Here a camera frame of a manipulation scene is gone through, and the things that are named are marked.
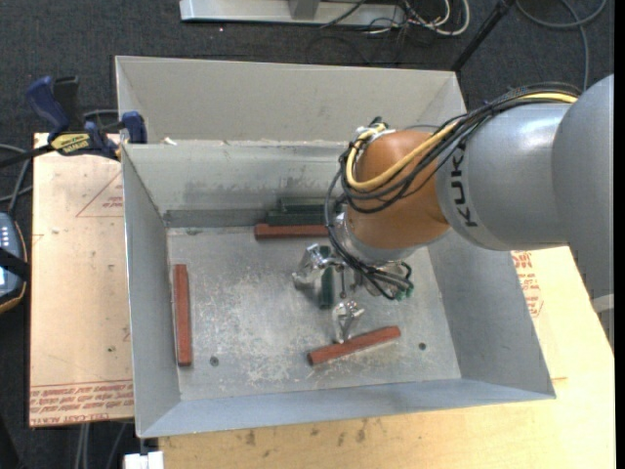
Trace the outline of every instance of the white cable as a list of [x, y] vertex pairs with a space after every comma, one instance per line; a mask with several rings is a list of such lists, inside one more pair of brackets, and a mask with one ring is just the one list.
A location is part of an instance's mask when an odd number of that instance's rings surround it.
[[406, 10], [408, 11], [408, 14], [412, 16], [413, 19], [408, 19], [408, 22], [412, 23], [412, 24], [417, 24], [420, 25], [422, 27], [425, 27], [427, 29], [430, 29], [431, 31], [433, 31], [434, 33], [438, 34], [438, 35], [442, 35], [442, 36], [456, 36], [459, 35], [463, 32], [465, 32], [467, 30], [467, 28], [469, 27], [469, 23], [471, 22], [471, 8], [469, 6], [469, 2], [468, 0], [462, 0], [462, 5], [464, 8], [464, 18], [465, 21], [462, 24], [462, 26], [458, 29], [455, 30], [443, 30], [443, 29], [439, 29], [441, 22], [437, 22], [437, 21], [433, 21], [433, 22], [427, 22], [425, 21], [421, 16], [419, 16], [416, 11], [410, 6], [410, 4], [408, 3], [407, 0], [401, 0], [401, 2], [403, 3], [403, 5], [405, 6]]
[[438, 20], [438, 18], [435, 19], [434, 24], [436, 26], [442, 26], [443, 24], [445, 24], [446, 22], [449, 21], [449, 18], [451, 17], [451, 5], [449, 4], [449, 0], [443, 0], [445, 3], [445, 17], [442, 18], [442, 20]]

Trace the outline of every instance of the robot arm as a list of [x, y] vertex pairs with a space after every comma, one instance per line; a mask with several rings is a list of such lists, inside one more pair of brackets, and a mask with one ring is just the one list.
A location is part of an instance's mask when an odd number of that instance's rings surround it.
[[483, 248], [568, 244], [595, 309], [613, 305], [613, 75], [579, 99], [507, 95], [434, 134], [372, 125], [342, 156], [335, 248], [384, 270], [449, 229]]

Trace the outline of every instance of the black carpet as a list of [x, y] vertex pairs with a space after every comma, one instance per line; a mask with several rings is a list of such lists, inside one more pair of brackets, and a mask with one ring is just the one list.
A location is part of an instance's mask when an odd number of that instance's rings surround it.
[[[179, 1], [0, 0], [0, 144], [28, 149], [34, 132], [49, 129], [24, 97], [28, 85], [43, 75], [78, 75], [81, 105], [89, 110], [116, 106], [113, 58], [117, 55], [447, 70], [499, 0], [468, 0], [470, 27], [451, 38], [419, 28], [400, 38], [396, 31], [372, 38], [341, 26], [182, 23]], [[559, 0], [521, 1], [543, 20], [572, 20]], [[590, 15], [602, 2], [566, 1], [578, 18]], [[608, 0], [584, 29], [590, 86], [614, 72], [614, 0]], [[556, 31], [512, 8], [468, 59], [459, 77], [467, 107], [473, 108], [511, 87], [540, 81], [567, 82], [582, 89], [585, 74], [578, 27]], [[409, 100], [397, 101], [410, 109]], [[12, 191], [19, 171], [19, 165], [0, 170], [0, 196]], [[30, 183], [29, 172], [24, 185]], [[0, 203], [0, 210], [6, 205]], [[27, 238], [31, 210], [30, 196], [25, 194], [15, 215]], [[27, 428], [28, 308], [26, 298], [0, 315], [0, 416], [27, 467], [73, 467], [78, 428]], [[51, 324], [63, 327], [63, 316]], [[120, 427], [119, 423], [92, 425], [90, 467], [105, 467]], [[132, 428], [125, 429], [119, 453], [140, 449], [132, 433]]]

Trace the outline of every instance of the gray metal bin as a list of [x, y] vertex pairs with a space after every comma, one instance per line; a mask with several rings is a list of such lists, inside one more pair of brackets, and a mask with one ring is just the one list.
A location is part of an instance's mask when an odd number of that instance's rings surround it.
[[[140, 437], [552, 398], [512, 258], [454, 233], [407, 261], [415, 293], [362, 296], [383, 347], [315, 367], [329, 315], [291, 273], [312, 241], [257, 241], [282, 197], [324, 195], [357, 126], [464, 110], [445, 71], [117, 58], [149, 144], [122, 166]], [[165, 138], [175, 146], [162, 144]], [[178, 367], [171, 266], [189, 273], [193, 364]]]

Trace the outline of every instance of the blue clamp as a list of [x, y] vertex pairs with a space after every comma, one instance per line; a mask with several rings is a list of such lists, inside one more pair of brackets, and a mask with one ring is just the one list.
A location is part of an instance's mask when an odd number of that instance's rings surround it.
[[[52, 149], [65, 156], [93, 154], [119, 159], [119, 145], [109, 139], [94, 122], [86, 121], [82, 130], [68, 130], [70, 118], [55, 98], [50, 76], [33, 82], [26, 92], [26, 100], [39, 116], [52, 123], [53, 128], [48, 135], [48, 145]], [[122, 144], [147, 142], [144, 120], [136, 111], [122, 114], [117, 128], [121, 131]]]

